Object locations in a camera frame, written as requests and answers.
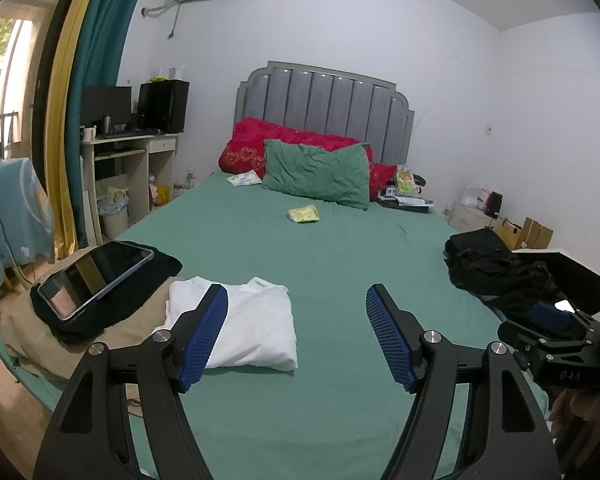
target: snack package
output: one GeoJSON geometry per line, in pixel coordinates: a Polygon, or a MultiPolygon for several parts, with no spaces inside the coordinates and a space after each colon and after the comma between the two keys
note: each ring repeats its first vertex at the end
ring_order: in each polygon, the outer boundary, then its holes
{"type": "Polygon", "coordinates": [[[255,171],[251,170],[247,173],[234,175],[227,178],[232,186],[253,186],[253,184],[262,184],[260,177],[255,171]]]}
{"type": "Polygon", "coordinates": [[[313,204],[298,209],[290,209],[287,216],[289,217],[289,220],[297,224],[307,224],[309,222],[317,222],[320,220],[318,210],[313,204]]]}
{"type": "Polygon", "coordinates": [[[395,193],[397,196],[411,196],[417,198],[420,195],[420,186],[416,186],[413,175],[407,165],[398,166],[395,170],[395,193]]]}

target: black cloth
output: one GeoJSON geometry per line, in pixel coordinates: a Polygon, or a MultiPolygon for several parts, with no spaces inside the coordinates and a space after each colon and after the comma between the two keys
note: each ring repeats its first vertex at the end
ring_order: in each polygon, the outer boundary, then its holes
{"type": "Polygon", "coordinates": [[[155,247],[134,245],[151,249],[154,257],[102,298],[88,304],[69,320],[59,319],[55,311],[39,295],[39,285],[31,289],[33,310],[58,340],[74,345],[95,338],[104,329],[131,316],[146,303],[168,277],[176,276],[182,269],[182,264],[173,256],[164,254],[155,247]]]}
{"type": "Polygon", "coordinates": [[[534,314],[539,303],[553,306],[566,299],[543,262],[518,258],[489,228],[452,235],[445,254],[449,279],[457,288],[472,292],[507,319],[536,332],[573,338],[573,324],[566,328],[552,325],[534,314]]]}

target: curtain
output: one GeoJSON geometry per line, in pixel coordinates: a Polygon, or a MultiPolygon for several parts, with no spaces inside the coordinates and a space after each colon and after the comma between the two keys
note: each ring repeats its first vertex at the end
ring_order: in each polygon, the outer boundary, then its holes
{"type": "Polygon", "coordinates": [[[72,0],[69,6],[54,56],[46,105],[46,193],[54,212],[58,258],[68,256],[77,249],[74,213],[64,160],[64,121],[74,54],[88,5],[89,0],[72,0]]]}
{"type": "Polygon", "coordinates": [[[87,245],[80,176],[82,87],[117,84],[126,33],[137,2],[138,0],[91,0],[80,30],[66,108],[64,156],[68,191],[81,247],[87,245]]]}

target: yellow curtain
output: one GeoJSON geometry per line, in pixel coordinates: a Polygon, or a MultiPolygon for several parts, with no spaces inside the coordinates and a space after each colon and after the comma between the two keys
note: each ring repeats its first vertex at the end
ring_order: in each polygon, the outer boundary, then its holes
{"type": "Polygon", "coordinates": [[[78,249],[64,165],[64,118],[75,49],[88,5],[89,0],[71,2],[54,57],[46,104],[45,179],[46,193],[56,221],[57,258],[64,258],[78,249]]]}

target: wall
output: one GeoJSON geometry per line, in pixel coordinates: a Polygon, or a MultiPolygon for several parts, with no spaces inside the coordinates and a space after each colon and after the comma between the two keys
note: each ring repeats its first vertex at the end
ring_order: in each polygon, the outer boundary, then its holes
{"type": "Polygon", "coordinates": [[[151,77],[149,69],[150,47],[159,24],[159,20],[144,18],[141,9],[143,7],[157,7],[163,3],[164,0],[138,0],[126,34],[126,43],[118,74],[118,85],[133,87],[133,99],[136,101],[138,100],[140,85],[147,82],[151,77]]]}
{"type": "MultiPolygon", "coordinates": [[[[474,177],[499,39],[466,9],[449,0],[213,0],[182,6],[175,38],[168,40],[175,13],[140,25],[155,27],[148,72],[184,64],[191,81],[177,178],[192,167],[201,180],[218,168],[238,85],[268,60],[396,82],[416,111],[410,163],[427,178],[428,195],[440,209],[474,177]]],[[[135,28],[127,46],[138,49],[148,35],[135,28]]],[[[126,52],[124,65],[141,67],[126,52]]]]}
{"type": "Polygon", "coordinates": [[[503,214],[554,229],[600,273],[600,14],[574,14],[502,33],[502,73],[482,184],[503,214]]]}

